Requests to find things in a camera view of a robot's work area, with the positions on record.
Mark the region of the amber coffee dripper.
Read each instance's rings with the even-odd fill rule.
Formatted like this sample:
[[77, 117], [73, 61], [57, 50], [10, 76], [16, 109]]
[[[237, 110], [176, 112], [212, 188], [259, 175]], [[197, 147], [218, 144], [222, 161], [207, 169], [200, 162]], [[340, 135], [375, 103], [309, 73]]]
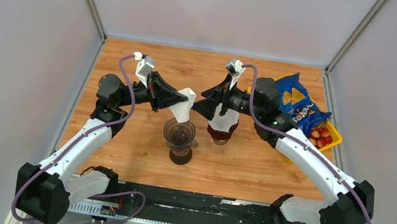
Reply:
[[210, 134], [211, 138], [224, 138], [229, 140], [232, 137], [232, 133], [235, 131], [237, 127], [238, 127], [238, 123], [232, 125], [229, 131], [225, 132], [225, 131], [216, 131], [211, 127], [211, 125], [208, 125], [207, 132]]

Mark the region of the grey smoky coffee dripper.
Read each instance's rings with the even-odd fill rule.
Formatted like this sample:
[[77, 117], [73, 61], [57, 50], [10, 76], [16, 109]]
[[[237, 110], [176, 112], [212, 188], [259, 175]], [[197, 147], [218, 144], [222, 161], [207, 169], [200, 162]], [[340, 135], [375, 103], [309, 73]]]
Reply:
[[192, 153], [192, 148], [199, 145], [196, 140], [196, 127], [191, 121], [179, 123], [174, 117], [164, 125], [163, 135], [173, 156], [186, 157]]

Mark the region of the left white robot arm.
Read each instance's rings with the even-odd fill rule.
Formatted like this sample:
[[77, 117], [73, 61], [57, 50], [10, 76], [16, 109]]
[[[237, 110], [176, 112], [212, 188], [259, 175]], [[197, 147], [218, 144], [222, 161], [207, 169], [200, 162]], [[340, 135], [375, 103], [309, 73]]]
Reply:
[[11, 205], [18, 221], [26, 221], [17, 214], [21, 210], [30, 216], [30, 222], [57, 224], [68, 208], [84, 199], [95, 195], [103, 201], [116, 198], [118, 178], [112, 170], [98, 167], [77, 178], [74, 173], [96, 149], [119, 133], [137, 104], [148, 103], [155, 112], [171, 109], [179, 122], [186, 122], [196, 93], [190, 88], [177, 90], [157, 71], [151, 71], [139, 83], [106, 74], [98, 82], [96, 96], [94, 111], [72, 139], [39, 164], [25, 163], [19, 169]]

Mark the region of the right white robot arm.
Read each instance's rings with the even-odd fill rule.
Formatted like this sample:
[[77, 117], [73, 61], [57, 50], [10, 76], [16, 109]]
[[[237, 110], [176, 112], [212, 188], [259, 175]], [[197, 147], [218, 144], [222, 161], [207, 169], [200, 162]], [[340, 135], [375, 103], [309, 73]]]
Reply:
[[259, 137], [291, 160], [315, 184], [322, 201], [283, 195], [270, 211], [273, 224], [372, 224], [374, 187], [356, 181], [311, 144], [297, 124], [279, 108], [280, 92], [271, 78], [259, 78], [252, 92], [231, 87], [231, 77], [202, 93], [192, 109], [215, 123], [237, 112], [254, 120]]

